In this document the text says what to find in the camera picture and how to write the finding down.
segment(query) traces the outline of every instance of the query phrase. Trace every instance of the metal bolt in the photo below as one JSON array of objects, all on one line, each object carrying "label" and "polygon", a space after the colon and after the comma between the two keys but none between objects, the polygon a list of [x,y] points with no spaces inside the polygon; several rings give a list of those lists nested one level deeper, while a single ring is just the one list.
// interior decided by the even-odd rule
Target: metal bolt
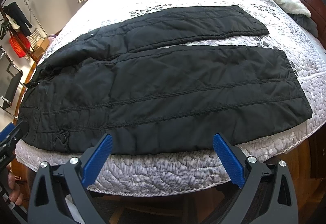
[{"label": "metal bolt", "polygon": [[48,163],[47,162],[41,162],[41,168],[45,168],[48,166]]},{"label": "metal bolt", "polygon": [[74,157],[74,158],[70,159],[71,164],[76,164],[78,161],[79,161],[79,159],[77,157]]},{"label": "metal bolt", "polygon": [[255,163],[257,162],[257,159],[254,156],[248,157],[248,162]]},{"label": "metal bolt", "polygon": [[285,161],[279,161],[278,164],[281,165],[282,167],[285,167],[286,166],[286,162]]}]

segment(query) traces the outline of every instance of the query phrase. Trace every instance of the quilted fabric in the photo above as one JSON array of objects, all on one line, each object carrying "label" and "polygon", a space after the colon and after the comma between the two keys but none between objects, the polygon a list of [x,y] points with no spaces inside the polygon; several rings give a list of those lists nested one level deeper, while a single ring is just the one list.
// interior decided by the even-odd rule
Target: quilted fabric
[{"label": "quilted fabric", "polygon": [[[168,7],[237,4],[261,21],[270,35],[205,40],[186,45],[247,45],[285,51],[313,111],[311,119],[288,131],[239,147],[247,156],[253,155],[262,162],[294,148],[325,123],[326,64],[307,35],[272,0],[117,0],[112,8],[98,8],[97,1],[89,0],[84,5],[51,44],[45,57],[81,34],[136,15]],[[35,171],[42,161],[51,165],[62,164],[76,156],[39,150],[23,141],[18,143],[16,155],[19,161]],[[111,155],[95,184],[88,189],[128,196],[165,196],[198,191],[225,181],[228,181],[228,175],[213,150],[144,156]]]}]

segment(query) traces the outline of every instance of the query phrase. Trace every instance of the red basket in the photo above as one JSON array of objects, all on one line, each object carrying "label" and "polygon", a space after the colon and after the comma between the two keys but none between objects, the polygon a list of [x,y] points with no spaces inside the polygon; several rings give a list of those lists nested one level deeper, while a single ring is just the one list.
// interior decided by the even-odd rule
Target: red basket
[{"label": "red basket", "polygon": [[29,42],[29,40],[25,37],[25,35],[21,32],[17,33],[19,39],[21,40],[21,42],[24,44],[24,46],[26,47],[26,49],[30,49],[31,47],[31,43]]},{"label": "red basket", "polygon": [[14,49],[14,51],[16,52],[16,54],[18,55],[19,58],[22,58],[26,55],[26,52],[22,49],[22,47],[19,45],[17,39],[12,35],[12,33],[10,32],[10,36],[11,38],[9,39],[9,43],[12,46],[12,48]]}]

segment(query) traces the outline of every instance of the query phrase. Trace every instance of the quilted mattress pad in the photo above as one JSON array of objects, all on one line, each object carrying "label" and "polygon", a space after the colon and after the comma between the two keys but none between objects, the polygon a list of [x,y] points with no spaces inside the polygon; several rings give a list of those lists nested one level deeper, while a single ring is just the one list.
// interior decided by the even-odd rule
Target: quilted mattress pad
[{"label": "quilted mattress pad", "polygon": [[[98,8],[98,1],[108,7]],[[300,27],[272,0],[89,0],[51,44],[44,58],[78,36],[134,16],[169,7],[238,5],[262,22],[267,36],[235,36],[186,45],[244,45],[273,48],[286,53],[313,111],[312,118],[287,131],[238,145],[261,162],[289,151],[311,136],[326,121],[326,64]],[[63,164],[80,154],[40,150],[20,141],[18,161],[34,171],[40,162]],[[128,196],[166,196],[210,188],[228,181],[214,150],[163,153],[158,155],[110,155],[89,190]]]}]

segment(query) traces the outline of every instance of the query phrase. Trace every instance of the black chair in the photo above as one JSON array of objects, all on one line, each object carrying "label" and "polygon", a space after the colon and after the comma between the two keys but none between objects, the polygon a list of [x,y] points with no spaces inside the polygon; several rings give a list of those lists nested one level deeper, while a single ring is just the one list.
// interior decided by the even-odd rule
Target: black chair
[{"label": "black chair", "polygon": [[9,58],[2,46],[0,46],[0,99],[4,101],[0,108],[16,119],[17,117],[7,111],[7,108],[12,106],[18,85],[21,84],[25,87],[20,82],[22,75],[22,70],[13,64],[13,60]]}]

